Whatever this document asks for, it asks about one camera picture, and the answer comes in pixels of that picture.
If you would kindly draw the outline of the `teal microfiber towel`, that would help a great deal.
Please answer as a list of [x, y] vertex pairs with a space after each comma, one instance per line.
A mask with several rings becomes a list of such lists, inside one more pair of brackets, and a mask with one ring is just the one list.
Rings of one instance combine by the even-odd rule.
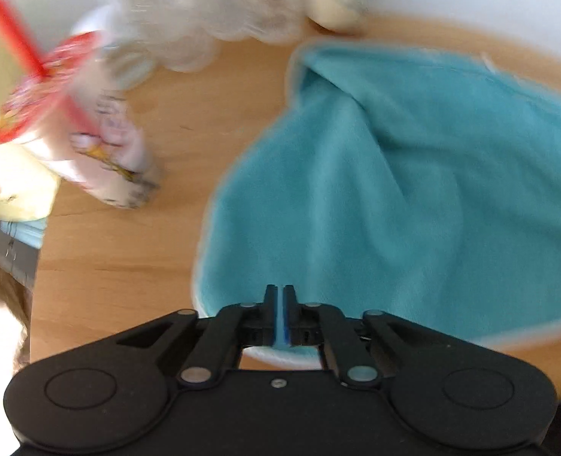
[[561, 329], [561, 93], [428, 49], [320, 41], [209, 203], [197, 310], [267, 285], [502, 345]]

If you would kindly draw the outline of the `bubble tea cup red straw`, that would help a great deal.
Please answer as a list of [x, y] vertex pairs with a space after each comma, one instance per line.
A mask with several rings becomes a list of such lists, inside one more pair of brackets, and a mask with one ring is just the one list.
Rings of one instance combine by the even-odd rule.
[[160, 187], [160, 169], [107, 75], [101, 33], [72, 35], [41, 55], [0, 0], [0, 35], [27, 68], [0, 108], [0, 145], [24, 148], [107, 205], [143, 206]]

